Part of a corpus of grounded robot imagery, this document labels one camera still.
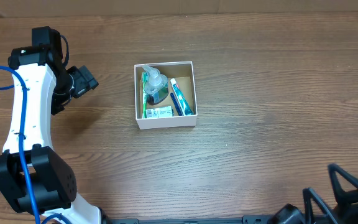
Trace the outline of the small green white packet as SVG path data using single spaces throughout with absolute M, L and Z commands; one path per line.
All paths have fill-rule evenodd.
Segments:
M 151 108 L 145 111 L 146 118 L 168 118 L 174 116 L 171 106 Z

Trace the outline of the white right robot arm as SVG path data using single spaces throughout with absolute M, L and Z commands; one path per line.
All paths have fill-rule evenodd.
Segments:
M 331 208 L 311 187 L 303 189 L 305 211 L 286 204 L 268 219 L 268 223 L 317 223 L 313 212 L 316 204 L 323 213 L 325 223 L 358 223 L 358 178 L 337 164 L 328 165 L 334 198 L 337 205 Z

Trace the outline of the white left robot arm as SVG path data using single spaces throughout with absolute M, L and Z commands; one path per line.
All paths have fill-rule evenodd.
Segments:
M 53 148 L 51 117 L 98 86 L 86 67 L 68 61 L 66 38 L 48 26 L 32 29 L 30 46 L 12 50 L 4 67 L 12 75 L 14 102 L 0 154 L 0 192 L 36 223 L 109 223 L 78 193 L 73 169 Z

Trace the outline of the blue disposable razor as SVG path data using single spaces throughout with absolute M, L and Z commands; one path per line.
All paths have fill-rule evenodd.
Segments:
M 172 101 L 173 101 L 174 107 L 175 107 L 175 109 L 176 109 L 176 111 L 177 111 L 177 114 L 178 114 L 179 116 L 182 116 L 183 113 L 182 113 L 182 111 L 181 111 L 180 105 L 179 105 L 178 102 L 177 102 L 177 99 L 176 99 L 176 97 L 175 97 L 175 94 L 174 94 L 174 93 L 171 93 L 170 96 L 171 96 L 171 99 L 172 99 Z

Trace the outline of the teal toothpaste tube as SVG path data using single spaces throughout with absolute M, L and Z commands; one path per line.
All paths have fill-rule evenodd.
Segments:
M 170 80 L 173 93 L 175 94 L 175 97 L 177 99 L 178 104 L 180 105 L 181 111 L 183 113 L 182 116 L 188 116 L 188 115 L 194 115 L 193 110 L 190 108 L 189 103 L 187 102 L 184 94 L 180 90 L 180 87 L 178 86 L 178 82 L 172 78 Z

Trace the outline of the pink cardboard box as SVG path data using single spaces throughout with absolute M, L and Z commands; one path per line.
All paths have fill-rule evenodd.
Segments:
M 135 120 L 137 121 L 139 128 L 154 129 L 195 126 L 198 109 L 193 62 L 151 63 L 150 66 L 160 70 L 160 72 L 166 75 L 169 80 L 174 78 L 178 82 L 179 89 L 184 94 L 185 100 L 189 103 L 193 114 L 188 116 L 179 116 L 175 114 L 174 116 L 167 118 L 143 118 L 141 75 L 144 72 L 144 69 L 141 64 L 137 64 L 134 65 L 134 105 Z

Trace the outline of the green toothbrush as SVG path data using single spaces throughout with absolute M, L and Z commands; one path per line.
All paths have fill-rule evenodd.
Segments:
M 148 81 L 148 74 L 146 72 L 142 72 L 142 117 L 146 118 L 146 107 L 147 107 L 147 93 L 145 91 L 145 85 Z

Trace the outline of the clear soap pump bottle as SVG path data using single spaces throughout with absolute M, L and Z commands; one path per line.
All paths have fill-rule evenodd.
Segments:
M 157 105 L 168 96 L 168 78 L 157 68 L 148 65 L 143 65 L 142 68 L 147 74 L 144 87 L 147 102 L 150 105 Z

